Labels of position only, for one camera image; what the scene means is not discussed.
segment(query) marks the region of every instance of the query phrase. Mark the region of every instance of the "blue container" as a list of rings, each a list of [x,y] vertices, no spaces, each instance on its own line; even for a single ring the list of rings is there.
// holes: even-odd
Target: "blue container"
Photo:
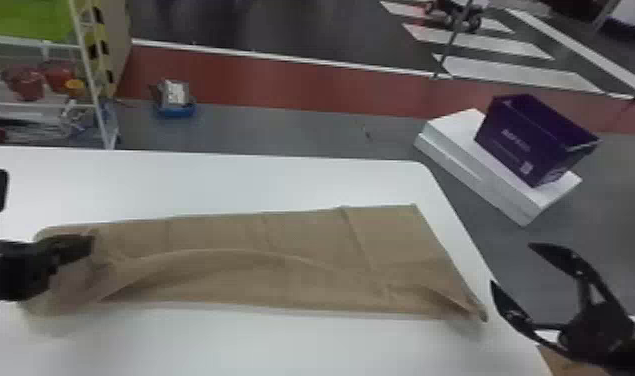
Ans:
[[[531,95],[495,97],[476,142],[531,187],[558,180],[600,139]]]

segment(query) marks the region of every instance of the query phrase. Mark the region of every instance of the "purple storage bin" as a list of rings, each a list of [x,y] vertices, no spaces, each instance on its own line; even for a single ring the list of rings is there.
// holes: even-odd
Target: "purple storage bin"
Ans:
[[[531,95],[495,97],[476,142],[531,187],[558,180],[601,140]]]

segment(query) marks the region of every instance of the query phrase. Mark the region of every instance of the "white floor marking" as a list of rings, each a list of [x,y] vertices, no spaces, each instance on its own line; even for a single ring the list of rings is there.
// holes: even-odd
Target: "white floor marking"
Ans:
[[[405,27],[415,39],[422,42],[447,44],[452,35],[452,33],[447,30],[432,29],[425,26],[403,24],[403,27]],[[552,56],[531,43],[486,37],[483,35],[459,34],[455,39],[455,45],[496,53],[532,56],[549,60],[553,59]]]
[[[434,55],[434,57],[437,60],[441,58],[440,55]],[[602,93],[597,86],[574,72],[454,56],[448,57],[443,67],[455,77]]]
[[[411,76],[422,76],[422,77],[434,76],[434,72],[421,71],[416,69],[403,69],[403,68],[383,67],[380,65],[344,63],[341,61],[334,61],[334,60],[312,59],[307,57],[295,57],[295,56],[278,55],[278,54],[271,54],[271,53],[264,53],[264,52],[241,51],[241,50],[234,50],[234,49],[228,49],[228,48],[196,46],[191,44],[161,42],[156,40],[139,39],[139,38],[133,38],[133,45],[143,46],[143,47],[165,48],[165,49],[180,50],[180,51],[200,52],[200,53],[208,53],[208,54],[214,54],[214,55],[243,56],[243,57],[250,57],[255,59],[285,61],[290,63],[323,65],[328,67],[357,69],[357,70],[365,70],[365,71],[371,71],[371,72],[407,74]],[[452,76],[450,76],[447,73],[439,73],[438,78],[451,79]]]
[[[511,10],[507,9],[507,11],[519,18],[520,20],[526,22],[531,27],[539,30],[540,32],[548,35],[549,37],[555,39],[560,44],[566,46],[577,54],[583,56],[593,64],[600,67],[602,70],[608,72],[612,76],[617,79],[623,81],[625,84],[630,86],[635,90],[635,74],[628,71],[627,69],[621,67],[620,65],[614,63],[613,61],[605,58],[604,56],[598,54],[597,52],[591,50],[590,48],[584,46],[573,38],[563,34],[558,31],[554,27],[548,25],[547,23],[541,21],[540,19],[532,16],[527,12],[522,12],[519,10]]]
[[[515,33],[515,31],[511,30],[508,26],[492,18],[483,18],[483,24],[480,27],[482,29],[501,31],[502,33]]]
[[[381,1],[380,4],[387,9],[389,13],[395,14],[397,16],[405,16],[412,18],[420,18],[423,20],[437,20],[437,16],[427,16],[424,14],[424,10],[419,6],[412,6],[408,4],[398,4],[392,3],[389,1]],[[483,18],[483,25],[481,26],[483,29],[496,30],[504,33],[513,34],[515,33],[513,30],[508,28],[503,23],[493,20],[491,18]]]

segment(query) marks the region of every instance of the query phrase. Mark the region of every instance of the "beige cloth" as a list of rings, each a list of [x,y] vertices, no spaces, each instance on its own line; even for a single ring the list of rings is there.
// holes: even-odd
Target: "beige cloth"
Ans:
[[[203,301],[486,320],[415,206],[98,223],[36,238],[57,234],[94,235],[94,251],[24,303],[32,313]]]

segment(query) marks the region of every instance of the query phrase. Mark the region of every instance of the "white box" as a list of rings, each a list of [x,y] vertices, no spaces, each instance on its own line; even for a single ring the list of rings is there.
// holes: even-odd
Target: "white box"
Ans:
[[[581,182],[569,171],[553,183],[528,186],[474,140],[484,119],[483,113],[470,109],[430,120],[415,146],[520,226]]]

